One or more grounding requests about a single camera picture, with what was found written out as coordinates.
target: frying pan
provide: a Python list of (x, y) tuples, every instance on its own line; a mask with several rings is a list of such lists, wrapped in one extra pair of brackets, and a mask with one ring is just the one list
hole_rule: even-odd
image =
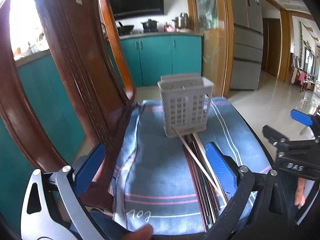
[(120, 27), (117, 28), (119, 35), (131, 32), (133, 27), (134, 27), (134, 25), (125, 25), (125, 26), (123, 26), (121, 22), (118, 22), (118, 23), (120, 25)]

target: das logo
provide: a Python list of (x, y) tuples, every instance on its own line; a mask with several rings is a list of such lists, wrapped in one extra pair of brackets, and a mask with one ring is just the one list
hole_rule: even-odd
[(297, 170), (297, 171), (303, 171), (303, 166), (298, 166), (297, 164), (288, 163), (287, 168)]

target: metal bolt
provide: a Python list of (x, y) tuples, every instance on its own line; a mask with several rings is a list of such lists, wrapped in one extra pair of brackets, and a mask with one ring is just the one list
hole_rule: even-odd
[(70, 165), (66, 165), (62, 168), (63, 172), (69, 172), (71, 170), (71, 166)]
[(249, 171), (248, 167), (247, 166), (240, 166), (240, 171), (243, 172), (243, 173), (246, 173)]
[(278, 175), (278, 172), (277, 172), (276, 170), (271, 170), (271, 171), (270, 171), (270, 174), (271, 174), (272, 176), (277, 176), (277, 175)]
[(36, 169), (36, 170), (33, 171), (32, 174), (33, 174), (34, 176), (38, 176), (40, 173), (41, 173), (41, 170), (40, 170), (40, 169)]

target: human hand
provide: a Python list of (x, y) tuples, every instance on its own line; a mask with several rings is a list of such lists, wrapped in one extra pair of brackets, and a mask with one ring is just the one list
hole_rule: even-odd
[(303, 195), (304, 187), (306, 185), (306, 179), (298, 178), (298, 186), (295, 194), (294, 205), (295, 206), (303, 206), (306, 202), (306, 198)]
[(150, 240), (153, 234), (151, 225), (145, 225), (135, 232), (128, 233), (121, 240)]

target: refrigerator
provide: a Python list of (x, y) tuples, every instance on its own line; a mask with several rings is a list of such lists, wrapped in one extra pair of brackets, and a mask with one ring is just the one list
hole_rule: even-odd
[(257, 90), (263, 48), (259, 0), (231, 0), (235, 46), (230, 89)]

